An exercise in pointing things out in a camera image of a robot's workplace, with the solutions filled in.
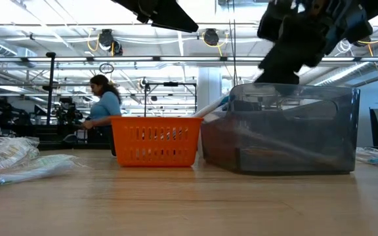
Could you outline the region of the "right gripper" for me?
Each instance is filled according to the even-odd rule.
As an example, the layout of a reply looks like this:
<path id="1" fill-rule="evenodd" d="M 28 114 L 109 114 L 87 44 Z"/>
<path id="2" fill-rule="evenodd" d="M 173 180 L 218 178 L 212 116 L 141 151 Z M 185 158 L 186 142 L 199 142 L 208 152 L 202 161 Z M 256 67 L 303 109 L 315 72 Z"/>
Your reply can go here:
<path id="1" fill-rule="evenodd" d="M 256 83 L 299 84 L 303 65 L 317 66 L 340 41 L 355 43 L 372 33 L 359 0 L 270 0 L 257 37 L 274 46 L 258 65 Z"/>

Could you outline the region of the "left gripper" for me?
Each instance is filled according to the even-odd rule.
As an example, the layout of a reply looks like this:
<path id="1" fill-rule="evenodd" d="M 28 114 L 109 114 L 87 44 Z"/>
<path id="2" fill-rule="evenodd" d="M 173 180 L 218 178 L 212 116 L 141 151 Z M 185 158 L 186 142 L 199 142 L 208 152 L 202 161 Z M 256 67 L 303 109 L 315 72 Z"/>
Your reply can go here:
<path id="1" fill-rule="evenodd" d="M 175 0 L 112 0 L 141 16 L 144 24 L 168 30 L 194 33 L 198 25 L 180 8 Z"/>

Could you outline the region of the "smoky grey transparent bin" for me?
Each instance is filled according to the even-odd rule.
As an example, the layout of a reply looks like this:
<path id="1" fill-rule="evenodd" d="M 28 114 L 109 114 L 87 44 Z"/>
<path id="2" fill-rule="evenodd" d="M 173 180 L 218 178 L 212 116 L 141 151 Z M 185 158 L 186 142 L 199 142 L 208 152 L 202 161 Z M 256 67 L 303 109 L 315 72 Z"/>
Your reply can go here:
<path id="1" fill-rule="evenodd" d="M 230 91 L 225 105 L 203 117 L 203 158 L 207 163 L 243 174 L 346 174 L 355 169 L 359 108 L 357 88 L 238 85 Z M 242 128 L 335 155 L 340 162 L 327 167 L 250 159 L 240 152 L 253 145 L 250 138 L 242 138 Z"/>

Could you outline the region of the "purple toothbrush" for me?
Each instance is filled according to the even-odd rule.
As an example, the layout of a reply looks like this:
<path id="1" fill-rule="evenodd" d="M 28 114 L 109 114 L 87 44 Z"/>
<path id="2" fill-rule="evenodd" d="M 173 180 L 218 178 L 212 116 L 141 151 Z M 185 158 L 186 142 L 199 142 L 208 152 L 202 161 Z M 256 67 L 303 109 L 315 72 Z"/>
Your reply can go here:
<path id="1" fill-rule="evenodd" d="M 372 147 L 357 147 L 356 159 L 365 161 L 378 159 L 378 149 Z"/>

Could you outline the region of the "clear plastic packets pile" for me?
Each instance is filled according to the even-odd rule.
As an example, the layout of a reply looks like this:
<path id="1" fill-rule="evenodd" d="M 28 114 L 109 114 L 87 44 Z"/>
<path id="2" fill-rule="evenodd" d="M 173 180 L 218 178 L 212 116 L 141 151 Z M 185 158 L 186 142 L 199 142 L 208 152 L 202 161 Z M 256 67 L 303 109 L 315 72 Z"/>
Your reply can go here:
<path id="1" fill-rule="evenodd" d="M 83 167 L 73 155 L 46 155 L 0 170 L 0 186 L 68 174 Z"/>

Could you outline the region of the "person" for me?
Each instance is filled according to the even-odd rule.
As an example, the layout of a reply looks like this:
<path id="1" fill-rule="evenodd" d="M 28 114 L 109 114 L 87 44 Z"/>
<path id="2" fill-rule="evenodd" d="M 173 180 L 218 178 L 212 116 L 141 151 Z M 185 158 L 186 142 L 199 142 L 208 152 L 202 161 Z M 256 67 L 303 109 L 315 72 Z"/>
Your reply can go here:
<path id="1" fill-rule="evenodd" d="M 112 126 L 110 117 L 121 116 L 120 94 L 104 75 L 95 75 L 90 79 L 89 84 L 92 93 L 99 98 L 99 101 L 92 105 L 89 119 L 81 127 L 85 130 L 97 128 L 108 138 L 107 128 Z"/>

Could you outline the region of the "black plastic slotted basket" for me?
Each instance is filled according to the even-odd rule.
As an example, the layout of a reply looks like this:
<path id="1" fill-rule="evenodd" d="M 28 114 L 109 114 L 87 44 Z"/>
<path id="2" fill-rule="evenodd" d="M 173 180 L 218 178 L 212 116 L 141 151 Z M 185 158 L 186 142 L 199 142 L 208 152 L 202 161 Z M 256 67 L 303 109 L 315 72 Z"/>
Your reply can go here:
<path id="1" fill-rule="evenodd" d="M 116 157 L 116 147 L 114 143 L 114 135 L 113 135 L 112 127 L 107 128 L 107 133 L 108 133 L 108 138 L 109 138 L 109 143 L 110 143 L 111 154 L 113 157 Z"/>

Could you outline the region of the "black pole stand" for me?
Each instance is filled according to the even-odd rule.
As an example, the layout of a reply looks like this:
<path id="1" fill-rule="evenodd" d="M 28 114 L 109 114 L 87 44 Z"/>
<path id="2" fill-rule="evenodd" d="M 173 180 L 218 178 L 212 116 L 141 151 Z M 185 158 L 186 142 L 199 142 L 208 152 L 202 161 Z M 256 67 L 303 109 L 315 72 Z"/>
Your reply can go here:
<path id="1" fill-rule="evenodd" d="M 46 53 L 46 57 L 51 59 L 50 64 L 50 75 L 49 75 L 49 85 L 48 85 L 48 103 L 47 103 L 47 120 L 46 125 L 51 123 L 51 109 L 52 109 L 52 98 L 53 98 L 53 82 L 54 82 L 54 63 L 56 58 L 55 52 Z"/>

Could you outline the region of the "orange plastic slotted basket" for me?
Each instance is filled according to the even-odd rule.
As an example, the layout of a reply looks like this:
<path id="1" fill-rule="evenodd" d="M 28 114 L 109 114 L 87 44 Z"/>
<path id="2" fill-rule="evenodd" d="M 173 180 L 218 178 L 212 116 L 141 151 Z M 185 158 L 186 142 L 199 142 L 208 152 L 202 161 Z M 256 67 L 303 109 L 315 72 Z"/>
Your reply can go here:
<path id="1" fill-rule="evenodd" d="M 198 148 L 199 117 L 110 118 L 121 167 L 190 167 Z"/>

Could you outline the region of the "black robot workstation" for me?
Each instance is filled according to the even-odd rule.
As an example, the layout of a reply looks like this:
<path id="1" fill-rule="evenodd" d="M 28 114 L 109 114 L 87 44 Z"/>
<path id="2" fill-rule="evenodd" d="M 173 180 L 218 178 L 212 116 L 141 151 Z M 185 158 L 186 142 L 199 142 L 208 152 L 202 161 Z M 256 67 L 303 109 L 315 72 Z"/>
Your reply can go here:
<path id="1" fill-rule="evenodd" d="M 15 136 L 38 138 L 42 143 L 75 145 L 79 143 L 77 131 L 81 128 L 82 113 L 71 98 L 61 98 L 51 111 L 34 105 L 29 113 L 0 98 L 0 128 Z"/>

